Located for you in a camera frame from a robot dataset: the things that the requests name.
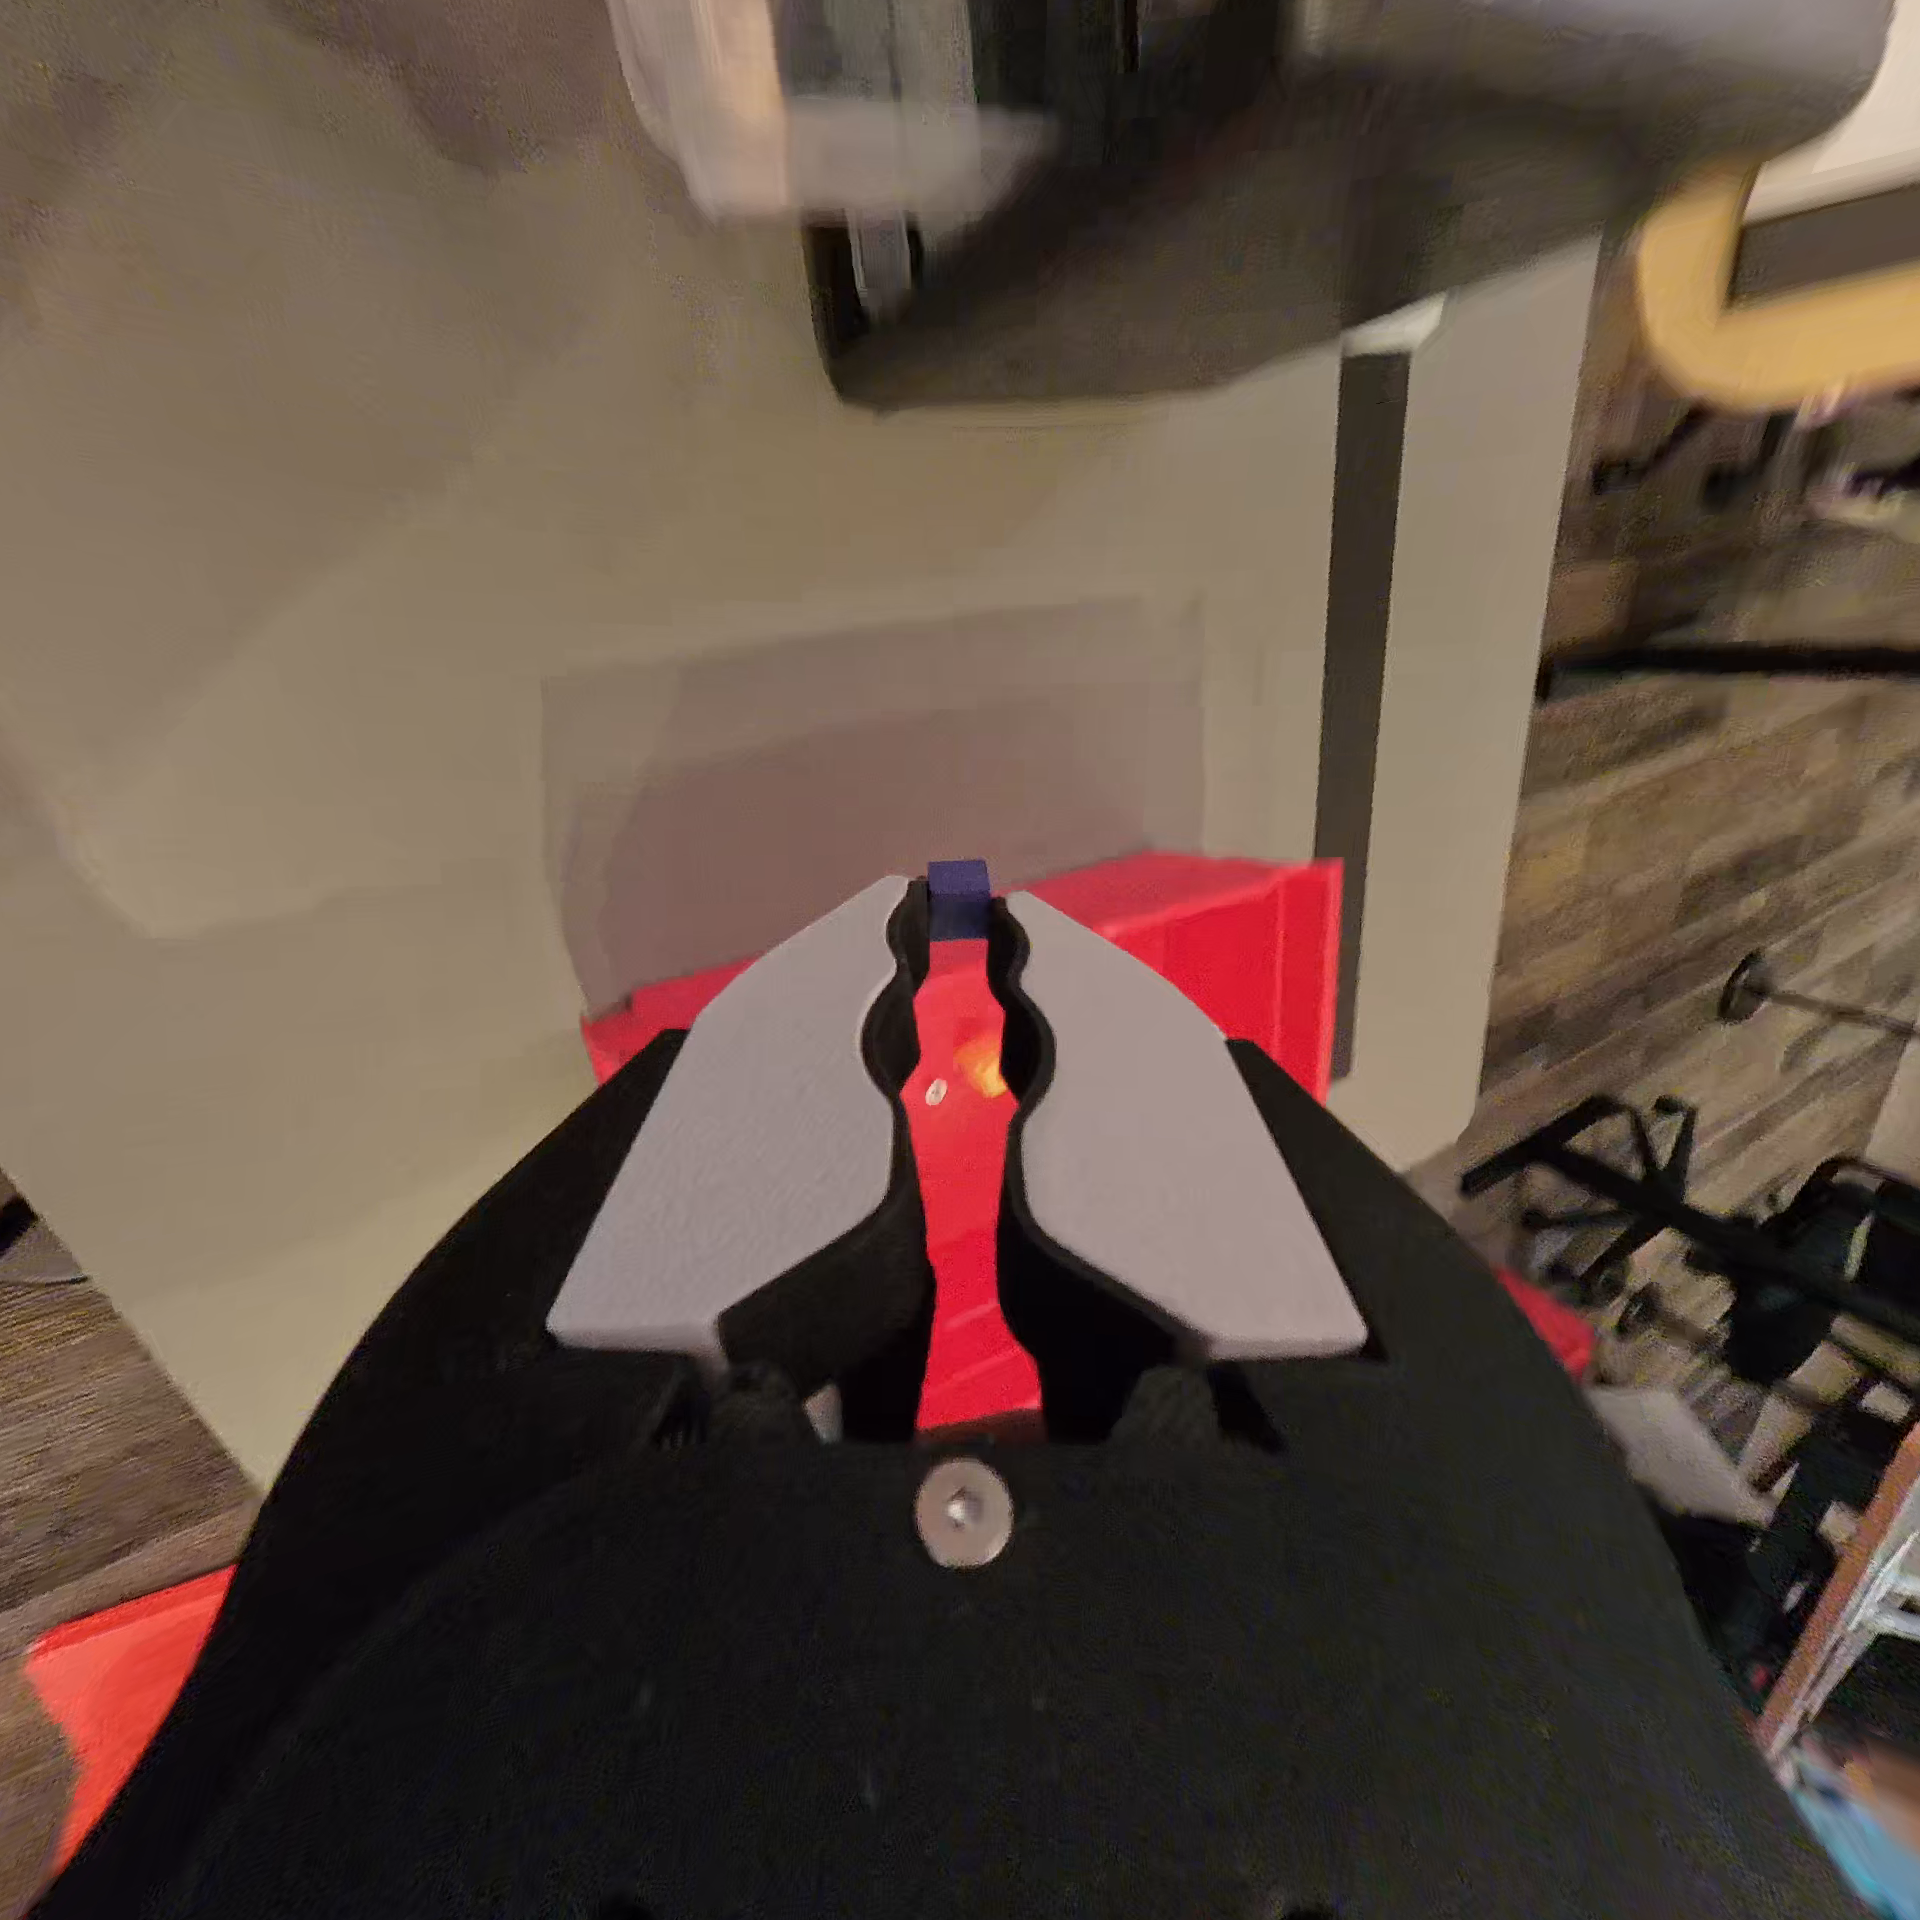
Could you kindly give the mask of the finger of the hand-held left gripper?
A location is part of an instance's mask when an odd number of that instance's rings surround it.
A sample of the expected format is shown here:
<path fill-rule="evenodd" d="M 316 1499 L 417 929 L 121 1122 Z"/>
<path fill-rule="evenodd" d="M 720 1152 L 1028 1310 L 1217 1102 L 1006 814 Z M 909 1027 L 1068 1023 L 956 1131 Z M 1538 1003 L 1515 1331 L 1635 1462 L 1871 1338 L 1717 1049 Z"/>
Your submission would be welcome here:
<path fill-rule="evenodd" d="M 1786 153 L 1859 109 L 1891 19 L 1893 5 L 1302 5 L 1302 58 L 1693 153 Z"/>

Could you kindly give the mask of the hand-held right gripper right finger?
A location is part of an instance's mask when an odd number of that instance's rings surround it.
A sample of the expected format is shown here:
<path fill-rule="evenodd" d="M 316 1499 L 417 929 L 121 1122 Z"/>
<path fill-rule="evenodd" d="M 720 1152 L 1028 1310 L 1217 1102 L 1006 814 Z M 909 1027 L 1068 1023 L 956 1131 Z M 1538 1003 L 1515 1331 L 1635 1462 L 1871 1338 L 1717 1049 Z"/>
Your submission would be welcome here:
<path fill-rule="evenodd" d="M 1367 1352 L 1228 1035 L 1166 978 L 1034 892 L 993 905 L 998 1075 L 1017 1102 L 997 1216 L 998 1315 L 1052 1444 L 1108 1441 L 1141 1383 Z"/>

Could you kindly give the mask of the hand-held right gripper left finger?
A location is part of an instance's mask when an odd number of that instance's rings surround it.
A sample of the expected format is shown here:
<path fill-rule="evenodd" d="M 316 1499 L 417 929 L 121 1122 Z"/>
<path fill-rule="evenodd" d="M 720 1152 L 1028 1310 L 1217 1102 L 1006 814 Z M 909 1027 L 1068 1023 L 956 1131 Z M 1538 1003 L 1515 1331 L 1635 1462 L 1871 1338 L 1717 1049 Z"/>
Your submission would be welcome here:
<path fill-rule="evenodd" d="M 856 1444 L 919 1433 L 933 1262 L 904 1089 L 924 879 L 884 875 L 737 972 L 679 1039 L 548 1306 L 604 1357 L 837 1393 Z"/>

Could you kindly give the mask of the red plastic bin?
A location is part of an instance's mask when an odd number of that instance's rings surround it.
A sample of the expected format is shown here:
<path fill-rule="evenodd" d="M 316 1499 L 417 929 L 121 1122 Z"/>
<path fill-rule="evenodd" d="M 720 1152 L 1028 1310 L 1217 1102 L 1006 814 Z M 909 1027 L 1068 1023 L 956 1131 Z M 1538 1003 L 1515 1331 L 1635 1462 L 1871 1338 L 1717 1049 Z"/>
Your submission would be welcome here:
<path fill-rule="evenodd" d="M 1549 1918 L 1587 1875 L 1587 1405 L 1318 1102 L 1338 869 L 1043 883 L 1228 1035 L 1367 1352 L 1145 1375 L 1052 1444 L 998 1315 L 989 942 L 919 991 L 919 1433 L 564 1350 L 679 1039 L 417 1262 L 324 1393 L 157 1733 L 33 1918 Z"/>

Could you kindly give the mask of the black drawer cabinet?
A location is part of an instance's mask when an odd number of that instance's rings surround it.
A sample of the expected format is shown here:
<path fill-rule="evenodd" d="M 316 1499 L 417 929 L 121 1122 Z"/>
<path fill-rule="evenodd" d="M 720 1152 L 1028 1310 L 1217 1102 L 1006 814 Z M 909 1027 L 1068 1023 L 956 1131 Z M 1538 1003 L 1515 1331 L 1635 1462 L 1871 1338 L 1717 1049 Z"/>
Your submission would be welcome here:
<path fill-rule="evenodd" d="M 989 213 L 813 215 L 823 371 L 871 413 L 1196 397 L 1610 218 L 1619 109 L 1486 5 L 962 5 L 1054 149 Z"/>

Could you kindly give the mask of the instruction board with wooden edge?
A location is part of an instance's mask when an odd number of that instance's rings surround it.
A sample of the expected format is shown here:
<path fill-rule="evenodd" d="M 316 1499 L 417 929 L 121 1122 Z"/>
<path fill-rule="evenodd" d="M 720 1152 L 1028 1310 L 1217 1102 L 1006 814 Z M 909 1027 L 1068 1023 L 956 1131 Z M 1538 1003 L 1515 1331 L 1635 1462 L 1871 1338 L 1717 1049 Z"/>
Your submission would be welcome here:
<path fill-rule="evenodd" d="M 1634 245 L 1655 373 L 1720 413 L 1917 386 L 1917 94 L 1781 162 L 1717 162 Z"/>

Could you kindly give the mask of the black office chair base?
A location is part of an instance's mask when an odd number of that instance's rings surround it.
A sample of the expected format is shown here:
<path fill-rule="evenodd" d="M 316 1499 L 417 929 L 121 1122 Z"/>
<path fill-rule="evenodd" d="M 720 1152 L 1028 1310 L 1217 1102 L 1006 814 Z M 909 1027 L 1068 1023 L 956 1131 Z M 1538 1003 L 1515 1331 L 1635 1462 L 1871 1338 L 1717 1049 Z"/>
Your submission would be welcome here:
<path fill-rule="evenodd" d="M 1731 1286 L 1724 1352 L 1747 1383 L 1786 1377 L 1835 1324 L 1917 1350 L 1917 1189 L 1840 1155 L 1815 1166 L 1782 1212 L 1709 1212 L 1693 1203 L 1697 1112 L 1676 1099 L 1653 1112 L 1676 1123 L 1668 1147 L 1641 1106 L 1593 1093 L 1468 1166 L 1458 1191 L 1481 1200 L 1533 1174 L 1580 1191 L 1585 1209 L 1526 1212 L 1526 1227 L 1617 1232 L 1580 1270 L 1585 1291 L 1655 1237 L 1682 1242 L 1702 1275 Z"/>

